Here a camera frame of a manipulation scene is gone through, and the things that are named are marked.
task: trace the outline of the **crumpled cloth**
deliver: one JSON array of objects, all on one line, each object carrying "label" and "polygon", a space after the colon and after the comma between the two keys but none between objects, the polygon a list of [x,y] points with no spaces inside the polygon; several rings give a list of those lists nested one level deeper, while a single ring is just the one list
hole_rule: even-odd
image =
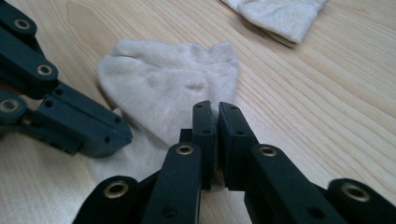
[{"label": "crumpled cloth", "polygon": [[265,33],[290,47],[302,43],[328,0],[221,0]]},{"label": "crumpled cloth", "polygon": [[194,43],[121,40],[99,63],[100,85],[126,118],[134,140],[111,157],[90,160],[97,182],[114,175],[138,181],[160,170],[180,129],[192,127],[193,105],[232,103],[238,59],[230,42],[206,49]]}]

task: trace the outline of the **wooden table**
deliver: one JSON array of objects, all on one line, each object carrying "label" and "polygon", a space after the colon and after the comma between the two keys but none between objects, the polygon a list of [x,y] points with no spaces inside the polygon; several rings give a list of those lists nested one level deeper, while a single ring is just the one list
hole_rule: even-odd
[{"label": "wooden table", "polygon": [[[235,104],[260,142],[282,148],[322,187],[349,177],[396,203],[395,1],[330,0],[294,49],[219,0],[8,2],[36,22],[60,80],[103,105],[96,66],[119,39],[231,41]],[[0,140],[0,223],[71,223],[95,185],[83,156],[18,133]],[[249,223],[243,195],[204,195],[201,222]]]}]

